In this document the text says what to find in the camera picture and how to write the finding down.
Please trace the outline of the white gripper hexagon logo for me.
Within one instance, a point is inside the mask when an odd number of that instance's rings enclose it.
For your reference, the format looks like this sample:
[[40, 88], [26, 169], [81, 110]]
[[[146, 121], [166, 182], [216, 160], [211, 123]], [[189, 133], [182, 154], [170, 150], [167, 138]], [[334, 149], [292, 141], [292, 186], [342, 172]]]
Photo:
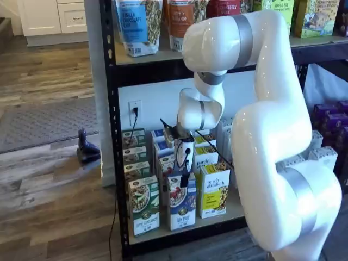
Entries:
[[[191, 172], [192, 159], [194, 155], [194, 138], [190, 136], [186, 139], [175, 139], [175, 163], [174, 169], [182, 171], [186, 169]], [[188, 186], [189, 175], [182, 175], [180, 180], [180, 187], [186, 188]]]

